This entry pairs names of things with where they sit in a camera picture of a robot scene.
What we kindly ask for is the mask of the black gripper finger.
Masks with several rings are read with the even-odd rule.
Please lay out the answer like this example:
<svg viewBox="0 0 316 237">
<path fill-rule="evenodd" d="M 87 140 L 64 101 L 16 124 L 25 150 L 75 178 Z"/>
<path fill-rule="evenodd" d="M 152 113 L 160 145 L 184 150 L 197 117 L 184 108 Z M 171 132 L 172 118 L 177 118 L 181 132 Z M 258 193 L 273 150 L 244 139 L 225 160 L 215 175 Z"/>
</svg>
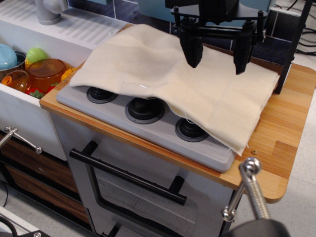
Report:
<svg viewBox="0 0 316 237">
<path fill-rule="evenodd" d="M 256 33 L 257 23 L 255 21 L 245 21 L 235 39 L 234 64 L 237 75 L 244 73 L 247 64 L 250 62 L 253 47 L 257 43 Z"/>
<path fill-rule="evenodd" d="M 186 28 L 178 28 L 178 37 L 187 63 L 196 68 L 202 59 L 203 44 L 201 37 L 193 36 Z"/>
</svg>

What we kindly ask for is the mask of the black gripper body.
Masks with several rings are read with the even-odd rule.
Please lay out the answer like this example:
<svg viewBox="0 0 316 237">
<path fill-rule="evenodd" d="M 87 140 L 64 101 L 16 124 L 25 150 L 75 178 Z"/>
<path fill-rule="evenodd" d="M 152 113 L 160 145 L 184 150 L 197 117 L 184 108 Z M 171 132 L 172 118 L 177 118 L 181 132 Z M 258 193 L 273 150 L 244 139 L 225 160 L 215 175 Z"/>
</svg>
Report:
<svg viewBox="0 0 316 237">
<path fill-rule="evenodd" d="M 166 0 L 174 28 L 183 47 L 197 47 L 201 38 L 234 40 L 239 47 L 253 47 L 265 40 L 268 13 L 238 0 Z"/>
</svg>

